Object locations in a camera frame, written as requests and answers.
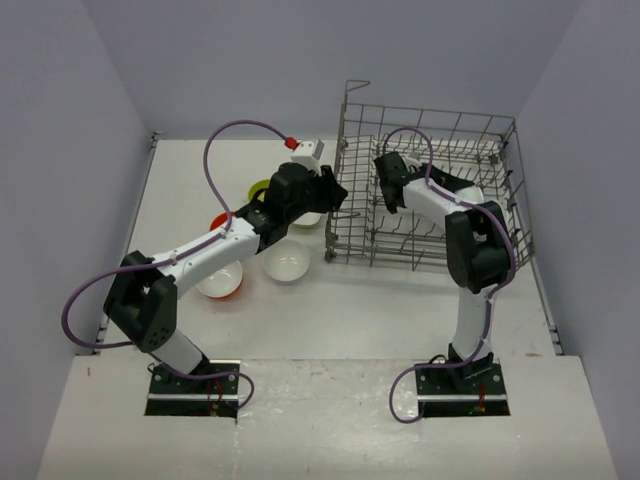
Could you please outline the white round bowl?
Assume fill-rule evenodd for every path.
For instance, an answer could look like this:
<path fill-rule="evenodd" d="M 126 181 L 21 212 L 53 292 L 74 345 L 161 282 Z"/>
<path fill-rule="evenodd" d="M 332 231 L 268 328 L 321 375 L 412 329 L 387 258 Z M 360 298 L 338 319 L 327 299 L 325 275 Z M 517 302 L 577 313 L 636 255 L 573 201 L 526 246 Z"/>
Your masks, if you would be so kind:
<path fill-rule="evenodd" d="M 310 267 L 310 253 L 300 242 L 284 239 L 268 248 L 263 268 L 276 283 L 292 284 L 302 279 Z"/>

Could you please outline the grey wire dish rack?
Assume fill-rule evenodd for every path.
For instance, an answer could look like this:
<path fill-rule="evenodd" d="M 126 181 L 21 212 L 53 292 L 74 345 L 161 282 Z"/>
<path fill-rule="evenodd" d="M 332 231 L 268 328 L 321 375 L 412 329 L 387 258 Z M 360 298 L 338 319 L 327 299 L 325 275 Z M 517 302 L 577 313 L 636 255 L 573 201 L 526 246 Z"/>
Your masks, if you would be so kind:
<path fill-rule="evenodd" d="M 534 255 L 528 195 L 514 118 L 505 115 L 358 103 L 364 80 L 345 84 L 334 173 L 349 195 L 328 217 L 328 262 L 412 269 L 446 265 L 445 234 L 425 217 L 387 211 L 374 160 L 398 152 L 413 167 L 433 163 L 475 183 L 501 205 L 518 266 Z"/>

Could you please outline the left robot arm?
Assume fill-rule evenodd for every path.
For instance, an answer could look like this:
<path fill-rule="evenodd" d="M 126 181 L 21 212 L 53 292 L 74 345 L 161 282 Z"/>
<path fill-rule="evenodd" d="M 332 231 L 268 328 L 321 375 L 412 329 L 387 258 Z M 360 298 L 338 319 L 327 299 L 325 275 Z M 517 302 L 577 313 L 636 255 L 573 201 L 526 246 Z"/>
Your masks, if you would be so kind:
<path fill-rule="evenodd" d="M 262 195 L 239 208 L 223 226 L 169 252 L 128 254 L 117 269 L 103 311 L 143 353 L 195 393 L 208 379 L 207 356 L 178 328 L 178 302 L 192 287 L 227 265 L 272 247 L 307 213 L 333 213 L 348 192 L 329 166 L 319 172 L 284 163 Z"/>

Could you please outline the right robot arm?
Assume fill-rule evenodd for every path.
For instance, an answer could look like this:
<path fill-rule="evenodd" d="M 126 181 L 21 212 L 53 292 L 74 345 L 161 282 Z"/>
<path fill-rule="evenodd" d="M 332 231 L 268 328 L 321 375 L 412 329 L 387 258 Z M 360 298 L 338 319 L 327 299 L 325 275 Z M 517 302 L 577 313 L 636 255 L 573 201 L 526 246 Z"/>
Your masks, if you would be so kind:
<path fill-rule="evenodd" d="M 447 270 L 459 291 L 457 324 L 445 363 L 423 372 L 467 393 L 493 362 L 495 299 L 516 271 L 502 208 L 473 182 L 429 164 L 410 167 L 397 152 L 379 156 L 374 165 L 390 213 L 410 210 L 444 231 Z"/>

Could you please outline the white square bowl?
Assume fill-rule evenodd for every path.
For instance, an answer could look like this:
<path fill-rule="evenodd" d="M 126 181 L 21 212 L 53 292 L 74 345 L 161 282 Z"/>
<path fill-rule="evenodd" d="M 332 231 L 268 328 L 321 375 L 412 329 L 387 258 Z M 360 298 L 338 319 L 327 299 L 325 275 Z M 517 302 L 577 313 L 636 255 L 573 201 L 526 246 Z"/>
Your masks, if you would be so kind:
<path fill-rule="evenodd" d="M 292 223 L 292 225 L 294 227 L 303 228 L 303 229 L 314 228 L 319 223 L 320 219 L 321 219 L 321 214 L 310 212 L 296 219 Z"/>

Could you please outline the lime green bowl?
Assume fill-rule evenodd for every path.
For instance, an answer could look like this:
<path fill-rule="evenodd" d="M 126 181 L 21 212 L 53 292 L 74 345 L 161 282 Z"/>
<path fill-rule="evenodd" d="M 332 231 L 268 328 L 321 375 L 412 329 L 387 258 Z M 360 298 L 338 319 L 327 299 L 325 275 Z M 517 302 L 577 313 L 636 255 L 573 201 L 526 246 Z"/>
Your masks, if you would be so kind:
<path fill-rule="evenodd" d="M 267 189 L 270 186 L 269 179 L 259 180 L 254 183 L 248 191 L 248 200 L 250 202 L 257 201 L 262 203 L 264 201 Z"/>

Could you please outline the white bowl orange outside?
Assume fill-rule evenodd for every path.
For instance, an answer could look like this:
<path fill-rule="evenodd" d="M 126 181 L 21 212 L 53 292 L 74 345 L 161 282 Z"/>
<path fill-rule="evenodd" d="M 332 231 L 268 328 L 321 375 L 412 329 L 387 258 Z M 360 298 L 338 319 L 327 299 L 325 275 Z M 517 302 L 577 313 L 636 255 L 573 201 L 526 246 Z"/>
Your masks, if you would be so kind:
<path fill-rule="evenodd" d="M 221 300 L 232 296 L 242 285 L 243 267 L 239 261 L 230 263 L 196 285 L 204 296 Z"/>

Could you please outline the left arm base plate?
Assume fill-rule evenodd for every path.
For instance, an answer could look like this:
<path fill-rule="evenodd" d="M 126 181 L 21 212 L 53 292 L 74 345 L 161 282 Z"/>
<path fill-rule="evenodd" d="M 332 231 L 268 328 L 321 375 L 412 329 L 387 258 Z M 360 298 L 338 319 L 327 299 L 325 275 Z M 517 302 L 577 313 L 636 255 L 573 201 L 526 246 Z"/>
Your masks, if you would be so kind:
<path fill-rule="evenodd" d="M 150 364 L 151 380 L 145 416 L 237 418 L 239 360 L 211 360 L 195 375 L 227 372 L 224 377 L 192 381 L 178 377 L 160 365 Z"/>

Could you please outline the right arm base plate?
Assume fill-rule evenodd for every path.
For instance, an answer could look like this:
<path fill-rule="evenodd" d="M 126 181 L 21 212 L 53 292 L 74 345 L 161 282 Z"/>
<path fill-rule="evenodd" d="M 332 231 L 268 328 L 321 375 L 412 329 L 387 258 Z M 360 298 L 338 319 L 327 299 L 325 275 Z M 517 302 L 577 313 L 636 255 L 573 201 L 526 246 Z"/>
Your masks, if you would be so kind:
<path fill-rule="evenodd" d="M 422 418 L 509 416 L 501 365 L 416 371 L 418 412 Z"/>

